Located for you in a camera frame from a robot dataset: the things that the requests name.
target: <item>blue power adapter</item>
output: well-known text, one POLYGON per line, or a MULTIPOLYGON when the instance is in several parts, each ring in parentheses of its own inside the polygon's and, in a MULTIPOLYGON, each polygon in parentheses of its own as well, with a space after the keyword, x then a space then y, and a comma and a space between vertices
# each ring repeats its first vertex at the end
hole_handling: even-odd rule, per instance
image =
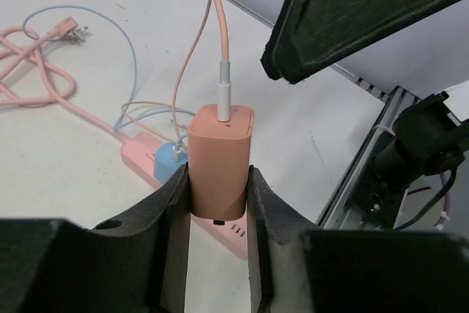
POLYGON ((155 167, 153 177, 160 183, 165 183, 176 170, 188 162, 188 155, 184 150, 180 150, 181 155, 176 161, 173 152, 174 143, 166 143, 155 153, 155 167))

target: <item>scratch on table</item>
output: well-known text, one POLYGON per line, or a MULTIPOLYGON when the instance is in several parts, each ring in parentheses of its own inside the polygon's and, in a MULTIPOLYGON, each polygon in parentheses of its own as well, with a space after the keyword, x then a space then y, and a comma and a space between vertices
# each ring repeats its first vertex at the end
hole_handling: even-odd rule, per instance
POLYGON ((311 142, 313 142, 313 146, 314 146, 314 149, 316 150, 317 156, 320 157, 321 163, 324 166, 325 171, 328 173, 330 182, 332 183, 333 182, 332 174, 330 173, 328 166, 325 165, 325 162, 324 162, 324 159, 322 159, 320 150, 317 149, 317 145, 316 145, 316 142, 314 141, 313 133, 309 131, 309 135, 311 136, 311 142))

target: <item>coiled pink cord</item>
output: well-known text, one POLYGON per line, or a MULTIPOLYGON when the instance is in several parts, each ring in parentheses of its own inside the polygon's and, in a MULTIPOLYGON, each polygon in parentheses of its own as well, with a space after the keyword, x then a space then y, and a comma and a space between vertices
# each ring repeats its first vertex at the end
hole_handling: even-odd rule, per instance
MULTIPOLYGON (((41 37, 38 40, 35 40, 31 45, 28 46, 16 46, 7 40, 7 36, 14 32, 22 32, 22 28, 20 26, 13 26, 8 27, 0 31, 0 43, 5 45, 8 49, 0 52, 0 59, 7 58, 16 54, 15 60, 13 60, 7 68, 0 71, 0 91, 4 93, 8 99, 0 100, 0 106, 25 106, 29 108, 39 108, 41 106, 46 106, 50 103, 60 103, 65 108, 70 110, 71 112, 77 114, 80 117, 90 121, 94 125, 102 128, 104 131, 107 131, 111 135, 117 137, 122 143, 126 143, 130 140, 129 136, 125 135, 120 131, 116 131, 110 126, 108 123, 98 119, 97 117, 87 113, 85 110, 80 109, 79 107, 75 106, 74 104, 67 101, 68 98, 72 96, 72 94, 76 90, 76 82, 73 77, 63 71, 62 69, 48 64, 47 62, 43 61, 43 58, 40 53, 40 46, 45 42, 58 37, 59 31, 54 27, 50 30, 46 36, 41 37), (48 95, 45 97, 35 97, 35 98, 20 98, 15 93, 13 93, 10 89, 8 89, 2 81, 24 60, 27 59, 30 62, 36 64, 37 69, 39 70, 40 77, 44 83, 45 88, 48 91, 48 95), (55 73, 59 74, 63 77, 67 83, 68 88, 63 93, 58 93, 56 90, 53 81, 48 76, 48 70, 54 71, 55 73)), ((28 33, 33 34, 35 37, 38 37, 37 34, 32 29, 27 29, 28 33)))

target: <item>pink power adapter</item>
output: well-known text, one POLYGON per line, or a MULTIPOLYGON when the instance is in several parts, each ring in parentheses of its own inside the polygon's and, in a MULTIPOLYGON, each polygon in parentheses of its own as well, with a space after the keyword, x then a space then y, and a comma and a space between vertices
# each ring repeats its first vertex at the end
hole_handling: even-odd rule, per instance
MULTIPOLYGON (((218 122, 216 105, 208 105, 188 128, 192 220, 243 260, 248 259, 245 187, 253 123, 250 108, 233 106, 230 121, 218 122), (225 222, 214 225, 209 219, 225 222)), ((155 190, 161 187, 153 177, 155 152, 162 145, 152 134, 142 132, 121 148, 124 164, 155 190)))

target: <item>power strip socket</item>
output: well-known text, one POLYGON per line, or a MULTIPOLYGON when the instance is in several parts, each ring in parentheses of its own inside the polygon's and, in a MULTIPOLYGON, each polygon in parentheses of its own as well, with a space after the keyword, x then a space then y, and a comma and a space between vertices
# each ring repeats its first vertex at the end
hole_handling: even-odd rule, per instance
MULTIPOLYGON (((155 190, 161 183, 153 177, 155 152, 163 144, 148 132, 139 133, 121 147, 122 161, 155 190)), ((224 225, 214 225, 213 221, 191 216, 192 220, 219 243, 227 247, 238 258, 248 259, 248 227, 246 215, 236 221, 226 221, 224 225)))

